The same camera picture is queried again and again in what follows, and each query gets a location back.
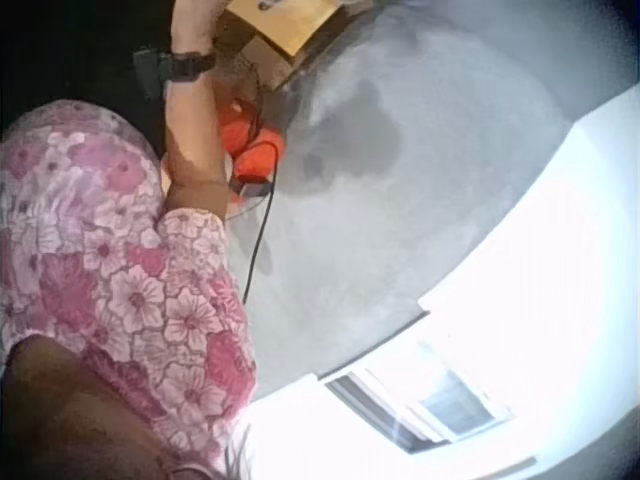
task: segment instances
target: orange object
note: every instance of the orange object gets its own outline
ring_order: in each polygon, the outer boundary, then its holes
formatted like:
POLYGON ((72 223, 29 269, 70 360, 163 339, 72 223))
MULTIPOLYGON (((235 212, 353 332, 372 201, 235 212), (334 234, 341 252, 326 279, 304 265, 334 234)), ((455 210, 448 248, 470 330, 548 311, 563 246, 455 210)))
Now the orange object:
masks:
POLYGON ((222 144, 233 159, 233 176, 242 183, 266 183, 285 151, 279 132, 262 127, 256 135, 255 115, 255 107, 241 99, 218 111, 222 144))

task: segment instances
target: black wristwatch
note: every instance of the black wristwatch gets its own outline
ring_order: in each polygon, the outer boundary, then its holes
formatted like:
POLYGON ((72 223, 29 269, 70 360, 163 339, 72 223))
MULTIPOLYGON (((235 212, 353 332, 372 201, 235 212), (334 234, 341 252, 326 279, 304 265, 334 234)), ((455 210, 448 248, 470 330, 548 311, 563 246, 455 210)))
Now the black wristwatch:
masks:
POLYGON ((155 48, 142 48, 133 54, 133 66, 138 82, 147 98, 162 95, 166 81, 193 82, 202 72, 211 70, 216 63, 213 53, 180 54, 161 53, 155 48))
POLYGON ((165 80, 172 82, 194 82, 201 73, 211 70, 216 64, 213 53, 202 55, 198 52, 172 53, 161 55, 160 69, 165 80))

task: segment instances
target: person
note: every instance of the person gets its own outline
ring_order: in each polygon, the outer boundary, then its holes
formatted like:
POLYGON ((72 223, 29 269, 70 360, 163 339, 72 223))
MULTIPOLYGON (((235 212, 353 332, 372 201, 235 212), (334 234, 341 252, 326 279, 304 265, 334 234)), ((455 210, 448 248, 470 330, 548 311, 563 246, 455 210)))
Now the person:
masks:
MULTIPOLYGON (((206 57, 223 0, 175 0, 172 53, 206 57)), ((218 478, 255 384, 225 255, 211 71, 170 81, 171 187, 145 139, 56 101, 0 146, 1 459, 10 479, 218 478)))

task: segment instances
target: pink floral shirt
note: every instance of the pink floral shirt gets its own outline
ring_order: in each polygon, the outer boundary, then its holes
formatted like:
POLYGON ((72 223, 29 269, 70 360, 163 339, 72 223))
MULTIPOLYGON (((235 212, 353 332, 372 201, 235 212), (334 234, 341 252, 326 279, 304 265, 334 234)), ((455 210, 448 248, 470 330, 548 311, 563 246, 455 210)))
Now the pink floral shirt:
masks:
POLYGON ((253 391, 222 222, 162 215, 159 163, 119 116, 59 101, 0 146, 0 365, 30 335, 79 355, 185 460, 211 465, 253 391))

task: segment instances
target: black cable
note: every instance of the black cable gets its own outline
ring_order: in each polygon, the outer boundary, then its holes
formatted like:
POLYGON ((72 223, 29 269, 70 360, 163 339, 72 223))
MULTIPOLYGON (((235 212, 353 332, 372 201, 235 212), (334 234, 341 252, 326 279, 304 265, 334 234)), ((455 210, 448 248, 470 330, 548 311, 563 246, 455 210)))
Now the black cable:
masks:
POLYGON ((260 205, 262 205, 265 200, 267 200, 267 195, 262 197, 258 203, 255 203, 255 204, 251 205, 250 207, 245 208, 244 210, 241 210, 240 212, 235 213, 235 214, 231 215, 230 217, 227 217, 226 221, 229 222, 229 221, 231 221, 231 220, 233 220, 235 218, 241 217, 241 216, 249 213, 251 210, 255 210, 260 205))
POLYGON ((249 298, 249 291, 251 290, 251 280, 253 280, 253 270, 256 266, 256 259, 258 258, 258 251, 260 250, 260 243, 262 242, 262 236, 264 235, 265 227, 267 226, 267 220, 269 219, 269 213, 271 212, 271 204, 273 203, 273 195, 276 192, 276 179, 278 177, 278 157, 280 152, 278 150, 278 146, 270 142, 268 140, 263 140, 261 142, 256 143, 255 145, 251 145, 247 150, 252 150, 260 145, 271 145, 275 152, 274 162, 273 162, 273 180, 271 181, 271 192, 269 192, 269 200, 267 201, 267 209, 264 212, 264 217, 262 218, 262 225, 260 225, 260 231, 258 232, 258 238, 256 239, 256 244, 253 247, 253 253, 251 254, 251 261, 249 262, 249 274, 247 275, 247 284, 244 287, 244 295, 242 295, 242 303, 246 304, 247 299, 249 298))

